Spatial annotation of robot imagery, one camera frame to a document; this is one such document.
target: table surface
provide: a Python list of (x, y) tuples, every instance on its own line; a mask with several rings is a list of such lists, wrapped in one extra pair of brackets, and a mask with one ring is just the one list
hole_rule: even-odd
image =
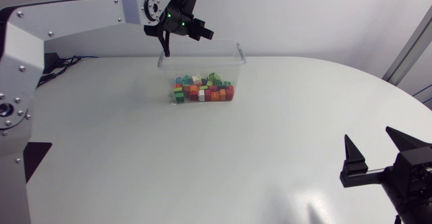
[(87, 59), (36, 90), (33, 223), (393, 223), (381, 186), (343, 188), (348, 134), (392, 165), (387, 125), (432, 142), (432, 112), (379, 78), (249, 57), (232, 102), (172, 105), (157, 58)]

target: cable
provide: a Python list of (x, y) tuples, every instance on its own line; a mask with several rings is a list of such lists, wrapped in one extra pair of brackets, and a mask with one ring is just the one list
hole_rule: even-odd
[(66, 58), (66, 59), (58, 59), (58, 60), (55, 62), (55, 64), (56, 64), (56, 68), (63, 68), (63, 69), (61, 69), (61, 70), (60, 70), (59, 72), (57, 72), (57, 73), (51, 73), (51, 74), (47, 74), (47, 75), (44, 75), (44, 76), (40, 77), (40, 80), (39, 80), (39, 83), (38, 83), (37, 88), (38, 88), (39, 86), (42, 86), (43, 84), (45, 84), (45, 83), (51, 81), (52, 79), (56, 78), (57, 76), (62, 75), (63, 73), (65, 73), (65, 71), (66, 71), (69, 67), (71, 67), (71, 66), (77, 64), (77, 63), (78, 63), (81, 59), (83, 59), (83, 58), (98, 58), (98, 57), (96, 57), (96, 56), (75, 56), (75, 55), (74, 55), (73, 57), (70, 57), (70, 58)]
[(432, 100), (432, 98), (427, 99), (427, 100), (424, 101), (422, 104), (425, 104), (425, 103), (429, 102), (430, 100)]
[(414, 94), (413, 96), (417, 95), (418, 93), (430, 88), (432, 86), (432, 84), (428, 85), (427, 87), (423, 88), (422, 90), (418, 91), (416, 94)]

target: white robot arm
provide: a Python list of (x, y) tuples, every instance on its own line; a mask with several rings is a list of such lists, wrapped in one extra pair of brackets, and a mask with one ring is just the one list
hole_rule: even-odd
[(157, 36), (169, 56), (170, 32), (196, 40), (213, 36), (192, 15), (195, 1), (70, 0), (0, 11), (1, 223), (30, 223), (23, 151), (31, 135), (34, 91), (44, 69), (44, 41), (132, 23)]

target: white wall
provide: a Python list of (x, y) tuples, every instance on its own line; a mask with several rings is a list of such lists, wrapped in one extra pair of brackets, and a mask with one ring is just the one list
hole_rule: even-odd
[[(50, 0), (0, 0), (0, 6), (39, 1)], [(215, 31), (214, 38), (237, 39), (248, 56), (314, 57), (381, 77), (431, 5), (432, 0), (198, 0), (194, 13)], [(58, 38), (46, 48), (63, 56), (106, 57), (161, 50), (136, 25)]]

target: transparent plastic container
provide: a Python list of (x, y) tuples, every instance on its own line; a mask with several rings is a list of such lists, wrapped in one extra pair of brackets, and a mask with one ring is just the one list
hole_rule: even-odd
[(165, 72), (176, 103), (231, 101), (246, 58), (234, 40), (172, 43), (170, 57), (161, 53), (158, 68)]

